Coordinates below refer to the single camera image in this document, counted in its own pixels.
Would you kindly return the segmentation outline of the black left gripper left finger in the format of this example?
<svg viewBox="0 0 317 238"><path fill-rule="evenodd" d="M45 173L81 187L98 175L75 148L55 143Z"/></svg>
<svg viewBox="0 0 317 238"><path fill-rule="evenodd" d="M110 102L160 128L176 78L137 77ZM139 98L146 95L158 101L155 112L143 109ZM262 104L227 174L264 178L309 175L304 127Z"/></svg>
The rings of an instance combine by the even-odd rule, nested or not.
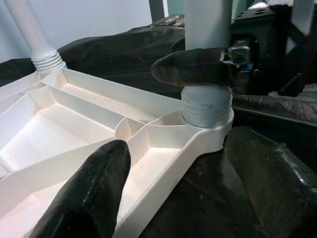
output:
<svg viewBox="0 0 317 238"><path fill-rule="evenodd" d="M126 141L102 145L62 186L30 237L112 237L130 167Z"/></svg>

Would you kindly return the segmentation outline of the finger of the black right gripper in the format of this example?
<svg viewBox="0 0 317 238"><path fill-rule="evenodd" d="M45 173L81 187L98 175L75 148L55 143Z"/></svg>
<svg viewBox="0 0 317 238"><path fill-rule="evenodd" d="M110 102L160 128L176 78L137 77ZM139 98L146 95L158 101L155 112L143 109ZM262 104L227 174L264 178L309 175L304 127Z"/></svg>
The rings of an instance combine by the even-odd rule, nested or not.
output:
<svg viewBox="0 0 317 238"><path fill-rule="evenodd" d="M201 85L227 85L229 65L225 63L224 48L177 51L156 60L153 77L176 87Z"/></svg>

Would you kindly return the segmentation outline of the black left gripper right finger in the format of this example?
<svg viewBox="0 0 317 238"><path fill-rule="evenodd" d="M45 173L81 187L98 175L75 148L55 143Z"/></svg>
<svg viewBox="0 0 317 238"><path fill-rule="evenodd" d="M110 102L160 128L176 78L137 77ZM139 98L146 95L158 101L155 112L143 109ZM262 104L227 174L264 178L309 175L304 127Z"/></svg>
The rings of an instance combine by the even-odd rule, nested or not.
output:
<svg viewBox="0 0 317 238"><path fill-rule="evenodd" d="M286 145L240 126L226 135L224 153L267 238L317 236L317 175Z"/></svg>

